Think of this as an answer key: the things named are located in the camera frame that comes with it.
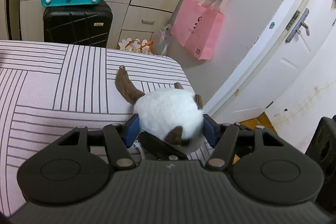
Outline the white brown plush cat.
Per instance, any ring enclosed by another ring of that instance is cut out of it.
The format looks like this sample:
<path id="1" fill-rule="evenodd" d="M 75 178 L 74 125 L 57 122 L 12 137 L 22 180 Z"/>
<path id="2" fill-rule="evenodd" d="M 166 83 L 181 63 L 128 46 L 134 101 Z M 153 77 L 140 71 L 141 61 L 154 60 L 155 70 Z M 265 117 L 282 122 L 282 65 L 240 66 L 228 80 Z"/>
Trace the white brown plush cat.
<path id="1" fill-rule="evenodd" d="M 123 98 L 133 105 L 139 127 L 159 140 L 189 155 L 203 143 L 203 101 L 199 94 L 185 90 L 180 83 L 144 93 L 129 79 L 120 66 L 115 85 Z"/>

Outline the white door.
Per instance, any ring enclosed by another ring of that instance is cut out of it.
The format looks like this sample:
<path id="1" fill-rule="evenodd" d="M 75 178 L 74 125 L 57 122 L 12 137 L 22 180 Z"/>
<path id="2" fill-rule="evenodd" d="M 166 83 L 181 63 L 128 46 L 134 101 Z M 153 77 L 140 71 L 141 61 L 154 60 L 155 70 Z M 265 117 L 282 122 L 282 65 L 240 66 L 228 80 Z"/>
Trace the white door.
<path id="1" fill-rule="evenodd" d="M 209 112 L 219 123 L 234 123 L 258 117 L 291 85 L 308 65 L 331 32 L 335 21 L 335 0 L 302 0 L 299 11 L 310 10 L 304 28 L 290 43 L 284 30 L 258 65 L 228 95 L 227 100 Z"/>

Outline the yellow gift bag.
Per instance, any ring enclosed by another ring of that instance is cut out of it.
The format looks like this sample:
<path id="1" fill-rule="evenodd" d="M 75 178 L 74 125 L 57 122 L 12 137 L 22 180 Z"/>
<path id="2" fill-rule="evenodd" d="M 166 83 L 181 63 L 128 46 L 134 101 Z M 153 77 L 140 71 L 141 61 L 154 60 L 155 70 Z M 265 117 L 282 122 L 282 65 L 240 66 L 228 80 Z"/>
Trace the yellow gift bag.
<path id="1" fill-rule="evenodd" d="M 118 49 L 121 51 L 143 53 L 147 55 L 152 55 L 151 48 L 153 46 L 153 41 L 151 40 L 140 40 L 140 39 L 122 39 L 118 43 Z"/>

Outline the striped bed sheet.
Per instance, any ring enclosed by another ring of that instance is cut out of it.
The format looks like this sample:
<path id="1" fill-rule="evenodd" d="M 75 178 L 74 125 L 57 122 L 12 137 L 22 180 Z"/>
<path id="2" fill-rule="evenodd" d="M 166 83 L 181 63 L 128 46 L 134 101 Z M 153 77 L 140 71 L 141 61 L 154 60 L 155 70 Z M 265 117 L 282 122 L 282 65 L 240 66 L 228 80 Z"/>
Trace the striped bed sheet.
<path id="1" fill-rule="evenodd" d="M 47 42 L 1 41 L 1 212 L 25 202 L 17 183 L 22 163 L 72 128 L 99 130 L 127 121 L 133 109 L 114 79 L 125 66 L 143 92 L 181 83 L 182 67 L 163 56 Z"/>

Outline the pink paper shopping bag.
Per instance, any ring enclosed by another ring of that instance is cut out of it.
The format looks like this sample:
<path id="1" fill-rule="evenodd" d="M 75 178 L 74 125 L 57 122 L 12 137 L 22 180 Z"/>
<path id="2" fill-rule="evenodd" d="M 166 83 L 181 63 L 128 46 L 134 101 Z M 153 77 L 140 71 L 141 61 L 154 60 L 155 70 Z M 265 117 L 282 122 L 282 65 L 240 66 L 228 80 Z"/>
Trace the pink paper shopping bag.
<path id="1" fill-rule="evenodd" d="M 228 0 L 183 0 L 175 18 L 172 36 L 193 57 L 210 60 L 224 23 Z"/>

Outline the black suitcase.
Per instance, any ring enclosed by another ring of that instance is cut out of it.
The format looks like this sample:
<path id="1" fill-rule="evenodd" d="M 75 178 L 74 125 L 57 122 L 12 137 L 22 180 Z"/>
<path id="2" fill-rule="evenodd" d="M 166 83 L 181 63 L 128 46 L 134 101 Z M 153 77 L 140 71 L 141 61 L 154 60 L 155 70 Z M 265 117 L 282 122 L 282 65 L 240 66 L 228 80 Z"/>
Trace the black suitcase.
<path id="1" fill-rule="evenodd" d="M 48 7 L 43 13 L 45 42 L 105 48 L 113 13 L 103 0 L 96 5 Z"/>

